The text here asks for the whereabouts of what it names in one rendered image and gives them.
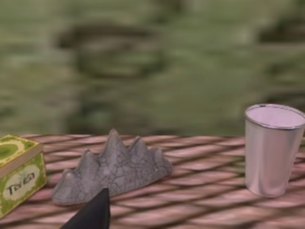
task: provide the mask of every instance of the yellow box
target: yellow box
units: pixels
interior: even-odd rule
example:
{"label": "yellow box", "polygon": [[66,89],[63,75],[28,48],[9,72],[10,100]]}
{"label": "yellow box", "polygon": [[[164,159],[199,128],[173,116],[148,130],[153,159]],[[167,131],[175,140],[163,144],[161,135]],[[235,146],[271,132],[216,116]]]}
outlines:
{"label": "yellow box", "polygon": [[0,218],[46,183],[41,143],[13,135],[0,138]]}

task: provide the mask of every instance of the brick pattern tabletop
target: brick pattern tabletop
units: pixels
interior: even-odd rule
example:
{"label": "brick pattern tabletop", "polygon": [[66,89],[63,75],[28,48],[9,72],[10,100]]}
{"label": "brick pattern tabletop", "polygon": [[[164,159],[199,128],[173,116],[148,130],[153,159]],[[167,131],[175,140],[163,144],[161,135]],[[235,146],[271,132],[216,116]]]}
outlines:
{"label": "brick pattern tabletop", "polygon": [[[51,190],[81,153],[98,153],[106,136],[27,135],[44,144],[48,184],[0,220],[1,229],[59,229],[81,206],[59,207]],[[258,197],[244,187],[244,139],[147,136],[173,163],[167,177],[111,199],[111,229],[304,229],[305,154],[297,155],[284,196]],[[123,136],[128,146],[133,136]]]}

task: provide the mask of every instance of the table surface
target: table surface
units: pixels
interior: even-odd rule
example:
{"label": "table surface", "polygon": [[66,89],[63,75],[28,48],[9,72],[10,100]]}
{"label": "table surface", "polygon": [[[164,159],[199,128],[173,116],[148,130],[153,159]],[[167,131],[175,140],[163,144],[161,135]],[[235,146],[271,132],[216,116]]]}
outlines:
{"label": "table surface", "polygon": [[[59,229],[81,206],[59,207],[51,190],[81,153],[98,153],[106,136],[27,135],[44,144],[48,184],[0,220],[1,229]],[[128,146],[133,136],[123,136]],[[173,163],[154,184],[111,198],[111,229],[303,229],[305,154],[299,152],[284,196],[258,197],[244,187],[244,138],[147,136]]]}

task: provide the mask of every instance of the cracked surface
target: cracked surface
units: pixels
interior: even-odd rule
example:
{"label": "cracked surface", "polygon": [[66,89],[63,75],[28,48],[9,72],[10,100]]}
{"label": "cracked surface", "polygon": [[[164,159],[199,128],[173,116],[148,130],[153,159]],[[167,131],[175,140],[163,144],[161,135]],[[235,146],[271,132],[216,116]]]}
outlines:
{"label": "cracked surface", "polygon": [[74,170],[64,170],[52,192],[52,201],[57,205],[86,203],[103,188],[108,188],[113,197],[149,185],[171,171],[172,164],[160,149],[148,150],[140,137],[126,148],[112,130],[103,152],[95,155],[86,150]]}

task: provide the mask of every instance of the silver cup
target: silver cup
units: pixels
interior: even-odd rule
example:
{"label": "silver cup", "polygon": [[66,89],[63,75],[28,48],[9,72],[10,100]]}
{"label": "silver cup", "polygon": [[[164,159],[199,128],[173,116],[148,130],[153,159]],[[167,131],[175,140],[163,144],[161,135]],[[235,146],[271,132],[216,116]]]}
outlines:
{"label": "silver cup", "polygon": [[285,193],[305,129],[305,114],[278,104],[245,112],[245,185],[259,196]]}

